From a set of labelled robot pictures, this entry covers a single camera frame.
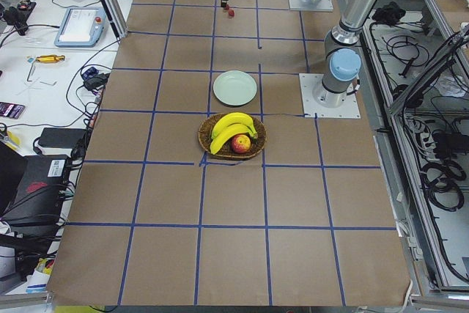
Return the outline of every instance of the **bunch of bananas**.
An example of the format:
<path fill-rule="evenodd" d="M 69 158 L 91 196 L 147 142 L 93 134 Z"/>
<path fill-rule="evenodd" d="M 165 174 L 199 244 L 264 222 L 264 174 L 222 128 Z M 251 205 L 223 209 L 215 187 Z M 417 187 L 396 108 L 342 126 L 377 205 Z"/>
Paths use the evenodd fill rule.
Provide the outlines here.
<path fill-rule="evenodd" d="M 217 121 L 212 129 L 210 152 L 212 154 L 218 153 L 231 137 L 241 133 L 247 133 L 252 139 L 257 139 L 252 117 L 241 112 L 225 115 Z"/>

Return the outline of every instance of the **phone screen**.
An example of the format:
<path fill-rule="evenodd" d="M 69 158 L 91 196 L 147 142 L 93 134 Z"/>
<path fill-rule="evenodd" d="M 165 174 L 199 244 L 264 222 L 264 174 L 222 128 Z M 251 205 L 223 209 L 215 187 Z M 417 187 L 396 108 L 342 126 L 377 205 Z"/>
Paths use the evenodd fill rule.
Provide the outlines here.
<path fill-rule="evenodd" d="M 20 117 L 25 106 L 14 103 L 0 102 L 0 117 L 9 117 L 10 119 L 17 119 Z"/>

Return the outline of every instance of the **screwdriver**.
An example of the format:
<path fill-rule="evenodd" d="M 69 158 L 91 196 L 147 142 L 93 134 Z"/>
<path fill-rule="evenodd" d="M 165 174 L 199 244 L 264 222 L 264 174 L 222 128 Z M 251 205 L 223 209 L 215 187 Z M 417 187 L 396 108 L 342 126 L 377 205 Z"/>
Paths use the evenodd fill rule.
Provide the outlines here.
<path fill-rule="evenodd" d="M 43 62 L 45 64 L 53 64 L 54 62 L 63 62 L 65 60 L 65 55 L 41 55 L 36 57 L 36 62 Z"/>

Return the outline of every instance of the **apple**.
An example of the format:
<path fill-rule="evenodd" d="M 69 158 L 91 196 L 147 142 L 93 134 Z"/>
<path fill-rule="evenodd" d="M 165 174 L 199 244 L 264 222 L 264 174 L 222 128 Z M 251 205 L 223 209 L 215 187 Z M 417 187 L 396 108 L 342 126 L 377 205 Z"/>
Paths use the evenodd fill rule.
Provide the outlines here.
<path fill-rule="evenodd" d="M 239 134 L 232 138 L 232 149 L 233 152 L 238 154 L 244 154 L 251 148 L 251 140 L 247 135 Z"/>

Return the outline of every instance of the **fruit basket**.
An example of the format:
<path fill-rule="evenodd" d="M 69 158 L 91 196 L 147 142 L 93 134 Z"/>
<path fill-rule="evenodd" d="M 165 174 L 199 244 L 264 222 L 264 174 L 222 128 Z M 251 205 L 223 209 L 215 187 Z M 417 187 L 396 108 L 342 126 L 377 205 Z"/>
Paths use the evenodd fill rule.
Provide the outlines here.
<path fill-rule="evenodd" d="M 252 119 L 254 121 L 254 127 L 256 128 L 257 139 L 251 139 L 251 148 L 248 152 L 244 154 L 237 154 L 233 152 L 230 140 L 228 140 L 216 154 L 212 154 L 210 152 L 210 144 L 212 143 L 212 129 L 219 121 L 219 119 L 225 115 L 226 114 L 212 115 L 202 123 L 199 128 L 199 143 L 202 148 L 214 158 L 228 159 L 233 161 L 242 161 L 258 155 L 264 149 L 265 143 L 267 142 L 267 134 L 265 132 L 264 124 L 262 124 L 262 122 L 255 117 L 252 117 Z"/>

